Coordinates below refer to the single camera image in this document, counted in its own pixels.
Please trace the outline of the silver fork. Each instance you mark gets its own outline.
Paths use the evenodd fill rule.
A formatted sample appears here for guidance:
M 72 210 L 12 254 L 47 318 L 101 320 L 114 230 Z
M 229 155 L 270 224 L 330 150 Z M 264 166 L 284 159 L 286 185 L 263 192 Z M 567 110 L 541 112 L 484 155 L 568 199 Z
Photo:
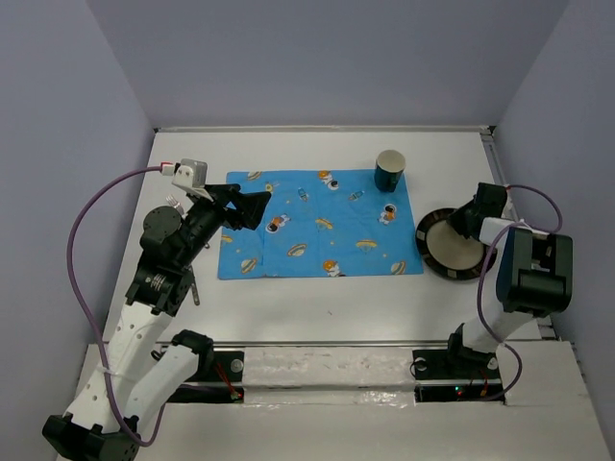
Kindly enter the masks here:
M 172 206 L 174 209 L 176 209 L 180 214 L 184 213 L 184 208 L 182 206 L 182 204 L 173 196 L 173 195 L 168 195 L 165 198 L 167 204 L 169 206 Z

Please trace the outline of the teal cup cream inside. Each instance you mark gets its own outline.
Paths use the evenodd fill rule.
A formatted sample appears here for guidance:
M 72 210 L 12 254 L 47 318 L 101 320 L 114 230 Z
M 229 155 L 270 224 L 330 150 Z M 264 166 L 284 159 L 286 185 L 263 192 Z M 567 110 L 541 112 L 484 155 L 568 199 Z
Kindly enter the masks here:
M 378 154 L 375 164 L 374 182 L 381 192 L 394 192 L 404 171 L 406 158 L 396 150 L 385 150 Z

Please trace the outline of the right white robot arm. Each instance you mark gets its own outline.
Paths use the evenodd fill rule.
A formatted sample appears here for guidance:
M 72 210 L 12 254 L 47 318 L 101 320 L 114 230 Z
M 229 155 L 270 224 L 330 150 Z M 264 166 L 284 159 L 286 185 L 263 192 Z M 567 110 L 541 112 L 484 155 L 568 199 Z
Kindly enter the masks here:
M 508 192 L 522 189 L 544 198 L 553 207 L 557 223 L 546 230 L 525 221 L 503 217 Z M 521 184 L 481 182 L 474 198 L 453 212 L 447 223 L 462 237 L 487 247 L 485 259 L 500 258 L 495 300 L 485 304 L 482 290 L 486 269 L 479 274 L 477 317 L 450 335 L 442 353 L 444 369 L 465 376 L 477 363 L 487 364 L 497 348 L 533 319 L 564 311 L 573 291 L 573 239 L 561 234 L 563 215 L 546 193 Z

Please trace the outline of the blue space-print cloth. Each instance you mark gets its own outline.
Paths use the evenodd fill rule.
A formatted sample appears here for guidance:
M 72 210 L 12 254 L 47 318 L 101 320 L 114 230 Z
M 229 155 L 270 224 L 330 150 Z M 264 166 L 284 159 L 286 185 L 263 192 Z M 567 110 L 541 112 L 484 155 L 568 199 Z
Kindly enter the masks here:
M 242 192 L 271 195 L 256 230 L 225 230 L 218 277 L 420 275 L 406 183 L 381 192 L 372 169 L 233 171 Z

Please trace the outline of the black rimmed cream plate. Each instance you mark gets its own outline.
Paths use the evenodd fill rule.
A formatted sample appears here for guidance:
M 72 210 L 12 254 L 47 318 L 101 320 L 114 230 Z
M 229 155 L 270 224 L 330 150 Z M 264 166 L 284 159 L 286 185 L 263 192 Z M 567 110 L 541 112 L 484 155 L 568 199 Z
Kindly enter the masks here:
M 498 251 L 487 258 L 488 246 L 458 234 L 447 222 L 455 210 L 443 207 L 425 215 L 416 227 L 415 242 L 425 264 L 443 279 L 478 279 L 483 267 L 490 271 Z

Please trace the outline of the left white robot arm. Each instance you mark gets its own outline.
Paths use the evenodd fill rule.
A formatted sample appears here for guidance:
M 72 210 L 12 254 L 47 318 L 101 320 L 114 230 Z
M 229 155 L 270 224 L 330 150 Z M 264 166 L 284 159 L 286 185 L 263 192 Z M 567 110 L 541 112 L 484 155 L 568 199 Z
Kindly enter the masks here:
M 145 216 L 142 254 L 115 332 L 99 344 L 99 364 L 81 393 L 43 427 L 43 437 L 66 459 L 134 459 L 152 444 L 142 432 L 160 424 L 168 399 L 188 378 L 211 371 L 212 340 L 188 329 L 173 337 L 154 364 L 149 361 L 194 283 L 193 260 L 220 228 L 255 230 L 271 195 L 217 184 L 187 196 L 192 203 L 187 214 L 158 206 Z

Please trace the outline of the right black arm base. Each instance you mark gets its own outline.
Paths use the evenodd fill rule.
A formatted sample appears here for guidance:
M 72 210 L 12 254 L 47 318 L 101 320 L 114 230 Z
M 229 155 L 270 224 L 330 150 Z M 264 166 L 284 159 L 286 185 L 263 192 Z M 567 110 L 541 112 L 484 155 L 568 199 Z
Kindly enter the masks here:
M 504 402 L 504 384 L 493 352 L 474 352 L 452 333 L 444 348 L 412 351 L 409 371 L 418 402 Z

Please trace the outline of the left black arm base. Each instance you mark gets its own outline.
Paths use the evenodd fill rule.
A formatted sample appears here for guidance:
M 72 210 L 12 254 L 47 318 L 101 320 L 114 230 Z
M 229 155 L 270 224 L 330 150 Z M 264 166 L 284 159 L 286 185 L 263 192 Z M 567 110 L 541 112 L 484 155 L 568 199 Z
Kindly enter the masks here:
M 243 403 L 244 351 L 216 350 L 211 365 L 200 364 L 167 400 L 168 403 Z

